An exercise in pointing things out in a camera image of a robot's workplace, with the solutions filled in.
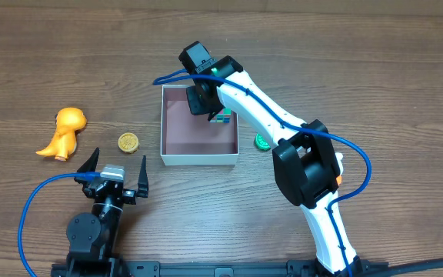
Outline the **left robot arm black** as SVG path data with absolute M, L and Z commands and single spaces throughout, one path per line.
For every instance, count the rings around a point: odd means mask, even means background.
M 96 149 L 77 170 L 90 173 L 90 177 L 74 178 L 93 204 L 90 212 L 75 216 L 68 224 L 69 255 L 77 262 L 120 262 L 122 257 L 115 254 L 114 249 L 123 207 L 135 205 L 138 198 L 147 198 L 149 193 L 146 157 L 142 158 L 136 189 L 125 187 L 122 166 L 106 165 L 98 172 L 98 157 L 99 149 Z

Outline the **yellow ridged round cap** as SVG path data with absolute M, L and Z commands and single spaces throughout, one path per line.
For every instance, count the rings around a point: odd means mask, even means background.
M 131 132 L 123 133 L 118 138 L 118 147 L 125 153 L 131 154 L 139 148 L 138 137 Z

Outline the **white box pink inside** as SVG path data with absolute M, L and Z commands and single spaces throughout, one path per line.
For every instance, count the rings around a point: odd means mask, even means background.
M 193 115 L 186 85 L 162 86 L 160 156 L 165 165 L 235 165 L 238 161 L 238 116 L 210 123 Z

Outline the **multicolour puzzle cube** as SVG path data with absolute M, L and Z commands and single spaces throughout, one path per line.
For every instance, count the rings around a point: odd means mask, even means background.
M 228 124 L 230 121 L 231 121 L 231 109 L 224 108 L 210 120 L 210 123 Z

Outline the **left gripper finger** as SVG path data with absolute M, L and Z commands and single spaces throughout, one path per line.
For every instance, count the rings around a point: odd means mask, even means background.
M 146 170 L 146 156 L 142 157 L 142 164 L 138 176 L 138 190 L 137 196 L 140 198 L 147 198 L 149 194 L 148 174 Z
M 77 173 L 94 172 L 98 164 L 100 150 L 96 148 L 90 157 L 78 168 Z

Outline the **orange dinosaur toy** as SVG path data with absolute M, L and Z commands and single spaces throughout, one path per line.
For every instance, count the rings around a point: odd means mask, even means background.
M 54 156 L 59 161 L 66 161 L 77 147 L 76 132 L 82 130 L 87 119 L 79 108 L 68 107 L 61 109 L 56 117 L 56 129 L 48 146 L 36 152 L 37 155 Z

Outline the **green ridged round cap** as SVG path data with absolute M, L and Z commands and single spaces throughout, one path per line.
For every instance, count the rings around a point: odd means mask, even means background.
M 259 133 L 255 136 L 255 146 L 257 149 L 267 152 L 271 149 L 271 146 L 264 140 L 263 136 Z

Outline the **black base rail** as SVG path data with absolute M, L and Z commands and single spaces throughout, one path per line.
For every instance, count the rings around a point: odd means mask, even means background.
M 129 273 L 114 276 L 135 277 L 305 277 L 331 276 L 318 266 L 317 260 L 289 260 L 283 262 L 246 262 L 246 263 L 160 263 L 153 261 L 126 262 Z M 351 265 L 353 276 L 378 272 L 388 268 L 387 262 L 361 260 L 360 266 Z M 51 276 L 78 276 L 69 273 L 66 265 L 53 265 Z

